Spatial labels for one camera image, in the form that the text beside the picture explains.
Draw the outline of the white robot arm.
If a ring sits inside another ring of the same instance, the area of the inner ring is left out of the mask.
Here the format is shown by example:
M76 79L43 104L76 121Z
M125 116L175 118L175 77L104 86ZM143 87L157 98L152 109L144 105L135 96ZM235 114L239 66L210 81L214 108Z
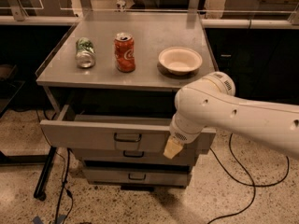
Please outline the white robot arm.
M235 97L235 84L223 72L210 73L182 87L164 148L174 158L205 127L220 128L299 158L299 106Z

